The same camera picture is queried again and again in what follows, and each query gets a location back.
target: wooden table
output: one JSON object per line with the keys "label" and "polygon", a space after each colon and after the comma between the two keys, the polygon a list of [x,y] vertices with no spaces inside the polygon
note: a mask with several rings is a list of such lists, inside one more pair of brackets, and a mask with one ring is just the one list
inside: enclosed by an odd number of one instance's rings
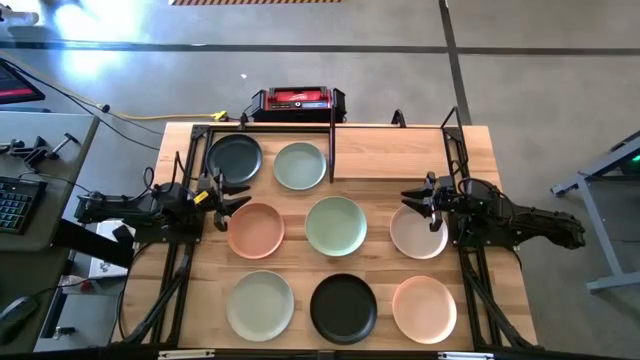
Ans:
{"label": "wooden table", "polygon": [[[174,154],[184,159],[194,123],[168,123],[156,166],[156,182],[171,179]],[[206,221],[202,243],[196,248],[184,312],[180,347],[274,348],[274,349],[352,349],[352,350],[470,350],[469,319],[457,251],[449,244],[434,259],[414,260],[394,247],[389,223],[401,206],[400,191],[419,186],[428,170],[447,175],[442,133],[437,127],[409,129],[350,124],[336,129],[335,182],[328,176],[308,191],[282,187],[273,175],[276,154],[294,141],[313,143],[328,156],[325,134],[252,134],[262,146],[264,162],[251,182],[252,202],[273,206],[284,217],[285,239],[279,249],[261,260],[237,256],[226,243],[226,234],[213,226],[212,215]],[[471,175],[500,186],[489,130],[484,126],[464,129],[470,157]],[[217,134],[219,139],[224,134]],[[198,149],[196,164],[204,153]],[[304,220],[318,200],[332,195],[357,202],[367,216],[368,232],[364,244],[353,254],[341,258],[326,257],[308,244]],[[167,246],[154,245],[137,260],[127,286],[123,323],[131,332],[156,300],[160,288]],[[496,302],[530,342],[535,330],[518,262],[504,249],[487,249],[487,260]],[[289,327],[277,338],[253,343],[236,335],[226,320],[226,299],[243,275],[258,269],[275,271],[287,279],[295,296],[295,313]],[[324,340],[314,329],[309,315],[313,290],[324,278],[350,273],[364,279],[375,293],[378,320],[373,332],[354,345],[338,346]],[[391,299],[404,280],[426,275],[445,284],[456,301],[458,320],[453,333],[443,342],[422,345],[405,337],[396,326]],[[168,333],[172,304],[165,318]],[[479,308],[483,332],[488,334],[486,312]]]}

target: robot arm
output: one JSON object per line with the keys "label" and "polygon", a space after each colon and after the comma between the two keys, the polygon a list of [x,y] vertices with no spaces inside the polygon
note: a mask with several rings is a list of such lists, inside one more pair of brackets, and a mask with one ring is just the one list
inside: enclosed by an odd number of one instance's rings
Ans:
{"label": "robot arm", "polygon": [[439,179],[429,172],[425,184],[402,192],[402,202],[425,218],[431,216],[431,231],[442,224],[442,212],[456,215],[460,228],[466,228],[476,241],[495,242],[505,247],[518,246],[536,236],[544,236],[556,245],[576,249],[585,245],[584,228],[573,215],[539,210],[514,204],[495,185],[467,178],[456,187],[450,176]]}
{"label": "robot arm", "polygon": [[109,219],[122,221],[136,230],[155,230],[156,235],[190,233],[202,229],[204,214],[215,211],[214,224],[220,231],[227,230],[225,217],[235,213],[251,200],[250,196],[225,199],[249,190],[249,186],[227,185],[218,174],[216,184],[208,190],[192,194],[178,183],[154,185],[148,192],[136,197],[103,195],[92,192],[79,196],[75,217],[82,224],[98,223]]}

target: gray floor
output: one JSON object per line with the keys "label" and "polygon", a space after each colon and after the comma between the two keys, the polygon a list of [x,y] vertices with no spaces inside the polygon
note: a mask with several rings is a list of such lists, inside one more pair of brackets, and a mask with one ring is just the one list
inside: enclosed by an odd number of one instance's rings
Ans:
{"label": "gray floor", "polygon": [[[59,3],[63,6],[57,10],[42,8],[43,27],[3,30],[3,36],[153,43],[445,44],[435,0],[178,8],[165,1],[105,5],[84,0],[79,2],[84,12]],[[449,5],[460,46],[640,46],[640,3],[633,0],[450,0]],[[446,55],[11,53],[83,95],[133,114],[221,109],[238,114],[258,89],[312,84],[342,89],[351,122],[387,122],[393,110],[401,108],[411,123],[436,124],[455,103]],[[555,199],[548,189],[638,130],[640,57],[462,56],[460,62],[472,121],[490,127],[505,192],[523,205],[571,211],[588,224],[579,197]],[[44,106],[54,111],[81,111],[56,94],[47,95]],[[113,124],[140,141],[159,144],[153,134]],[[145,124],[158,130],[164,126]],[[137,193],[142,169],[155,158],[153,151],[101,128],[79,182],[107,193]],[[638,358],[640,287],[587,292],[586,281],[609,275],[593,229],[587,227],[584,249],[566,251],[544,239],[523,246],[539,342],[553,350]],[[628,270],[640,269],[638,243],[617,248]],[[77,324],[78,313],[89,317],[89,325],[79,325],[82,338],[41,342],[38,348],[104,344],[113,305],[112,298],[70,299],[61,325]]]}

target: desk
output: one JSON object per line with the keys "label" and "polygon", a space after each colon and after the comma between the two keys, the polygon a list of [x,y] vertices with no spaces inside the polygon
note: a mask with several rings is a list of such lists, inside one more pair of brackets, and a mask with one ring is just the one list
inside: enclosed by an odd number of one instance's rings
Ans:
{"label": "desk", "polygon": [[[58,160],[44,160],[38,166],[45,174],[70,181],[78,178],[97,127],[97,119],[90,115],[0,112],[2,142],[18,139],[30,147],[40,135],[49,146],[56,146],[65,132],[76,137],[80,145],[69,143],[60,150]],[[0,175],[17,177],[26,171],[22,159],[0,155]],[[20,296],[58,285],[69,257],[68,249],[49,248],[49,244],[73,185],[35,175],[27,179],[46,181],[46,195],[24,235],[0,234],[0,311]],[[38,296],[40,307],[16,340],[0,345],[0,354],[33,351],[54,293],[48,291]]]}
{"label": "desk", "polygon": [[[184,157],[193,123],[168,123],[156,165],[156,181],[171,179],[174,154]],[[328,154],[326,134],[250,134],[262,146],[262,168],[251,182],[252,202],[264,202],[284,217],[285,239],[280,248],[261,260],[235,255],[226,244],[226,234],[218,232],[209,215],[202,242],[196,247],[187,294],[180,347],[274,348],[274,349],[350,349],[350,350],[470,350],[472,340],[462,275],[457,251],[449,244],[442,254],[430,260],[414,260],[397,251],[389,236],[389,223],[401,206],[400,191],[419,186],[427,170],[447,175],[442,133],[437,127],[409,129],[364,124],[339,125],[336,129],[336,168],[334,184],[328,176],[315,188],[296,192],[282,187],[273,176],[276,154],[287,144],[305,141]],[[472,176],[500,185],[495,156],[487,127],[465,127]],[[225,134],[217,134],[216,139]],[[200,164],[204,145],[200,145],[196,164]],[[329,258],[315,251],[304,234],[304,220],[313,204],[331,195],[356,201],[367,216],[368,232],[364,244],[353,254]],[[124,296],[123,317],[128,333],[148,312],[158,295],[166,245],[154,245],[133,267]],[[487,249],[490,277],[496,302],[521,334],[536,342],[527,296],[518,262],[504,249]],[[237,336],[227,323],[226,298],[235,282],[257,270],[275,271],[293,288],[295,313],[289,327],[277,338],[252,343]],[[309,301],[315,287],[329,275],[347,272],[363,278],[378,302],[378,320],[363,341],[338,346],[324,340],[314,329]],[[397,328],[391,313],[391,298],[397,286],[415,275],[426,275],[445,284],[456,301],[458,320],[451,336],[434,345],[417,344]],[[480,306],[486,325],[486,312]],[[171,316],[165,318],[165,335]],[[487,326],[483,332],[488,334]]]}

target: sage green plate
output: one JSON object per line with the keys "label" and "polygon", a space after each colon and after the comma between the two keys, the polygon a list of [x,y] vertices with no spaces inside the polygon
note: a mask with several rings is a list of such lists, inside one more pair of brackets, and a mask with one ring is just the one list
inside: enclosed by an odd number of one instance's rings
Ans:
{"label": "sage green plate", "polygon": [[293,317],[293,290],[280,275],[266,270],[245,275],[227,300],[227,320],[249,341],[267,341],[287,328]]}
{"label": "sage green plate", "polygon": [[328,197],[313,205],[304,230],[311,246],[319,252],[344,256],[364,242],[367,218],[355,202],[339,196]]}
{"label": "sage green plate", "polygon": [[276,155],[273,172],[278,182],[291,190],[307,190],[318,185],[327,171],[324,154],[308,143],[287,145]]}

